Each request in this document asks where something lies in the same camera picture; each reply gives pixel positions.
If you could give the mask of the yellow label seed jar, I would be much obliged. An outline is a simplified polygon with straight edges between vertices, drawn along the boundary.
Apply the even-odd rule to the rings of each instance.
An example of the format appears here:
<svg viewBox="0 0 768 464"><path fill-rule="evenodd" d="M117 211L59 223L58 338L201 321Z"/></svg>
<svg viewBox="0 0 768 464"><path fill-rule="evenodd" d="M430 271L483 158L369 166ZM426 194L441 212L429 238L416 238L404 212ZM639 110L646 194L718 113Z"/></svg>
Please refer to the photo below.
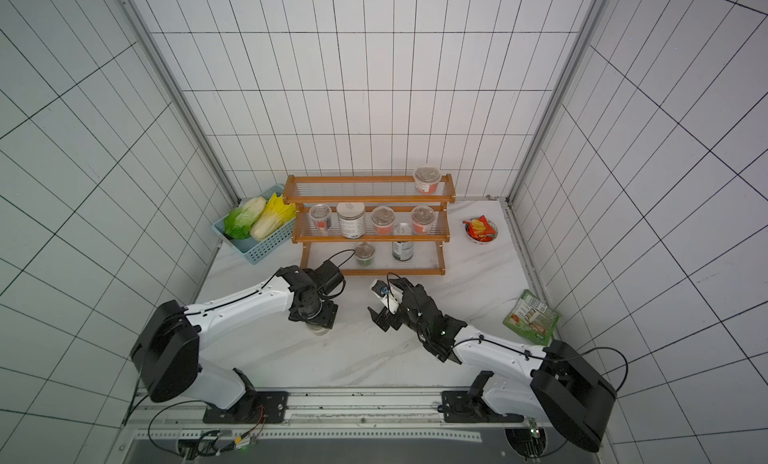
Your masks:
<svg viewBox="0 0 768 464"><path fill-rule="evenodd" d="M330 328L323 324L306 322L306 326L316 336L324 336L330 331Z"/></svg>

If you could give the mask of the small red label seed jar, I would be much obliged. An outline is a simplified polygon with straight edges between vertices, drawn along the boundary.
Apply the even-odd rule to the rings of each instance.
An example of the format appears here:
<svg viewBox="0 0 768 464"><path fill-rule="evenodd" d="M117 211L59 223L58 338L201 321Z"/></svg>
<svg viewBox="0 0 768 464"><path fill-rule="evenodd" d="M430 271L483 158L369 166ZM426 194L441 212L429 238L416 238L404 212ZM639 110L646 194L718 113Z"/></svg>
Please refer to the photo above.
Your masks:
<svg viewBox="0 0 768 464"><path fill-rule="evenodd" d="M308 218L315 231L327 234L332 224L332 209L327 204L315 204L310 208Z"/></svg>

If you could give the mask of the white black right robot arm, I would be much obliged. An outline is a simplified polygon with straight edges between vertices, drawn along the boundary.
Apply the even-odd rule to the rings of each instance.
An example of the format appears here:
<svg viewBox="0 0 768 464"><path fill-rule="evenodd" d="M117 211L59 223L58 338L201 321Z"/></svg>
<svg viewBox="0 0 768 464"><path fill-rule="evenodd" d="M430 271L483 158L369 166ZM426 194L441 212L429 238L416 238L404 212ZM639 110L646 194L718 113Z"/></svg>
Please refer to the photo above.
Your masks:
<svg viewBox="0 0 768 464"><path fill-rule="evenodd" d="M560 340L526 345L489 335L442 313L422 285L400 276L374 281L382 308L370 312L383 331L407 327L441 362L477 369L464 391L445 391L438 408L452 423L549 423L568 443L597 452L616 389Z"/></svg>

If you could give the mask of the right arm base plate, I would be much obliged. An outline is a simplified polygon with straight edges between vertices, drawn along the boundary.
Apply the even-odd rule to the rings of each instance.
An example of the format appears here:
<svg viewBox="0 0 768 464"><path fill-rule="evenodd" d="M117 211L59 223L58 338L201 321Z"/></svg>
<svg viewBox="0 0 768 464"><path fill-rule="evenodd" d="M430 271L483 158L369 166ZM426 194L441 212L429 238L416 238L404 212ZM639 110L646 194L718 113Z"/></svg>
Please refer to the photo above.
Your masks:
<svg viewBox="0 0 768 464"><path fill-rule="evenodd" d="M525 417L519 414L498 414L480 397L468 391L443 391L437 411L446 423L522 423Z"/></svg>

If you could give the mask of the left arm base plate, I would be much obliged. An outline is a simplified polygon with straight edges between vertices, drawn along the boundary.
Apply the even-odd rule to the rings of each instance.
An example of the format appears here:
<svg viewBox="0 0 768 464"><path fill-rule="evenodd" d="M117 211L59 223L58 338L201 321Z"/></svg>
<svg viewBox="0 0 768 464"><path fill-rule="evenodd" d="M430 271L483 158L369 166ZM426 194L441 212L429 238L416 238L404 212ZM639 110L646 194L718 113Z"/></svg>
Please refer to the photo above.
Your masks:
<svg viewBox="0 0 768 464"><path fill-rule="evenodd" d="M247 391L230 409L221 410L208 406L205 424L255 425L257 423L280 424L285 420L288 398L285 391Z"/></svg>

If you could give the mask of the red label seed jar top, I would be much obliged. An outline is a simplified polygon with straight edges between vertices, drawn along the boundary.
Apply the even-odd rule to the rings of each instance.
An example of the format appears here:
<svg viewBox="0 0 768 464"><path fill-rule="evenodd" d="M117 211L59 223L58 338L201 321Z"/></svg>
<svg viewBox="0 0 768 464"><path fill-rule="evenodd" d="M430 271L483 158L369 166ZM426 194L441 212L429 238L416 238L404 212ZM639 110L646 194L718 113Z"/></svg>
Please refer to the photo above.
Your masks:
<svg viewBox="0 0 768 464"><path fill-rule="evenodd" d="M437 188L442 179L439 168L431 165L418 167L413 173L414 185L417 192L426 195L432 195L437 192Z"/></svg>

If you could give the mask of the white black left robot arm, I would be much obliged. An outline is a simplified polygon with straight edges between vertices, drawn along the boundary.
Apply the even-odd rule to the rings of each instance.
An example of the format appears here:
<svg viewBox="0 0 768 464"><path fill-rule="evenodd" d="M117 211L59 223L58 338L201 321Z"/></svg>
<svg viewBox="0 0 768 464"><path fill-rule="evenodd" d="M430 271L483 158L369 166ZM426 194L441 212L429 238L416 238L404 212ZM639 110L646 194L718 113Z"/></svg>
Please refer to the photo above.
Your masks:
<svg viewBox="0 0 768 464"><path fill-rule="evenodd" d="M326 260L316 269L292 265L267 280L223 298L184 306L159 305L130 351L148 398L163 403L179 396L232 411L256 391L245 374L204 359L202 352L226 335L273 314L291 322L333 327L344 276Z"/></svg>

